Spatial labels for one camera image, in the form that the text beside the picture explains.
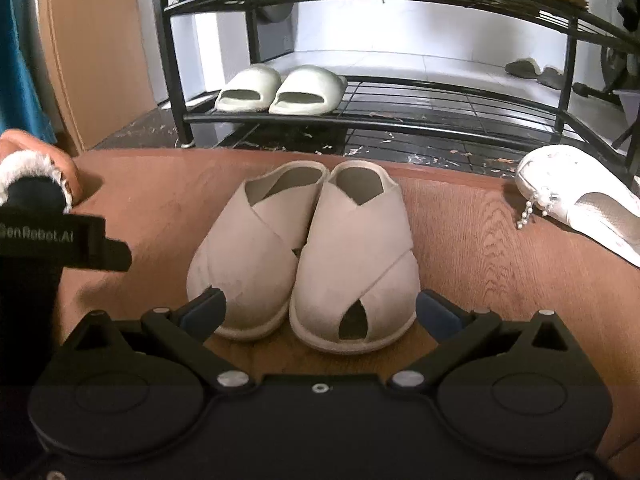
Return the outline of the black knit trouser leg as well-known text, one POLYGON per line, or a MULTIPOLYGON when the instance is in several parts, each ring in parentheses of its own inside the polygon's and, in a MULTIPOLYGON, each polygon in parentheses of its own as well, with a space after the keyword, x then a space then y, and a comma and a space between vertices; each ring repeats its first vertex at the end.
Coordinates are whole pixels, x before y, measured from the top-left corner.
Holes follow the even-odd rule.
POLYGON ((65 192, 50 177, 21 177, 4 190, 1 219, 51 217, 64 214, 68 201, 65 192))

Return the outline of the orange fur-lined slipper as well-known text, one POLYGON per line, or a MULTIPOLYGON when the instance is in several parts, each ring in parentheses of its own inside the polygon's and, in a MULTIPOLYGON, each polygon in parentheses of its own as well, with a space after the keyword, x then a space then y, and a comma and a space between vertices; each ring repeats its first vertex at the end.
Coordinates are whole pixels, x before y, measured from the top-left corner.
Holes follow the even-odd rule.
POLYGON ((50 177, 65 192, 72 210, 82 199, 80 172, 69 154, 31 133, 8 129, 1 133, 1 205, 6 187, 21 177, 50 177))

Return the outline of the pink cross-strap mule shoe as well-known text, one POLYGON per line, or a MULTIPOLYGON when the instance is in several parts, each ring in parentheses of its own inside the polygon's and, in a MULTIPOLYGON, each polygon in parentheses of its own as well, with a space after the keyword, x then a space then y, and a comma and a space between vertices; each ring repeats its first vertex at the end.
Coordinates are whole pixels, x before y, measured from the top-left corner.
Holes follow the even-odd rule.
POLYGON ((283 323, 299 255, 329 170, 321 162, 294 160, 244 180, 196 250, 186 276, 190 300, 206 288, 226 298, 216 334, 252 341, 283 323))
POLYGON ((341 162, 299 257, 288 308, 295 335, 323 352, 378 351, 414 323, 420 289, 400 185, 374 162, 341 162))

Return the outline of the teal curtain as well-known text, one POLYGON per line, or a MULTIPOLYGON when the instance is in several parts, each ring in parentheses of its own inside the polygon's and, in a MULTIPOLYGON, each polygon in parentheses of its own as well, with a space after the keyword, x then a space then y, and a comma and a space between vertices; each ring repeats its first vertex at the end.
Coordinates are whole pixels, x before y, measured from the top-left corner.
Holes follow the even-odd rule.
POLYGON ((1 130, 26 130, 37 139, 56 143, 20 46, 13 0, 1 0, 1 130))

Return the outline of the black metal shoe rack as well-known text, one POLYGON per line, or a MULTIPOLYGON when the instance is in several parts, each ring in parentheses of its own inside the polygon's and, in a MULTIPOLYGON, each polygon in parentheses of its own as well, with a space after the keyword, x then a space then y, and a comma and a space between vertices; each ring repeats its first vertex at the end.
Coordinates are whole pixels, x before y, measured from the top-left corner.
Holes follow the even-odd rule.
POLYGON ((548 6, 541 0, 153 0, 160 58, 180 146, 194 144, 193 129, 198 125, 230 126, 226 145, 264 131, 378 130, 512 151, 570 142, 618 172, 629 169, 628 157, 570 111, 570 87, 564 87, 556 103, 549 105, 469 84, 404 77, 393 67, 371 75, 356 66, 336 110, 323 115, 220 112, 212 92, 203 93, 198 104, 189 104, 180 82, 174 21, 230 12, 254 21, 260 9, 286 5, 292 6, 306 32, 322 41, 329 53, 344 53, 349 40, 355 40, 360 53, 423 55, 438 60, 452 60, 461 49, 498 55, 513 46, 515 23, 532 25, 534 31, 527 38, 532 47, 550 35, 563 36, 567 63, 575 62, 578 44, 583 42, 623 52, 637 45, 631 36, 600 18, 569 6, 548 6))

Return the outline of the pale green slide slipper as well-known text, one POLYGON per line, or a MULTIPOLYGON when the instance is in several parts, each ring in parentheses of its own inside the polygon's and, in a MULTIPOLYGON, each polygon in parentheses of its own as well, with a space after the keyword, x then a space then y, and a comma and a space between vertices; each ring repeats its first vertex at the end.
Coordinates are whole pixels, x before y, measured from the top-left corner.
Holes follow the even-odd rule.
POLYGON ((215 110, 224 113, 264 112, 282 84, 280 73, 266 64, 241 70, 222 88, 215 110))
POLYGON ((291 116, 329 114, 341 104, 347 86, 343 76, 326 68, 298 66, 285 77, 268 112, 291 116))

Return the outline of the white floral pearl flat shoe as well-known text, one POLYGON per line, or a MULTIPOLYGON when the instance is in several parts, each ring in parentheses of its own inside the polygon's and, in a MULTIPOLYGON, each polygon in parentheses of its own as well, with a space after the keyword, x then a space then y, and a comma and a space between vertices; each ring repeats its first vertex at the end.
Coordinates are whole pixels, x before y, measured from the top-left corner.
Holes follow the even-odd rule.
POLYGON ((526 199, 519 230, 540 211, 638 266, 639 197, 597 159, 565 144, 537 148, 518 164, 515 184, 526 199))

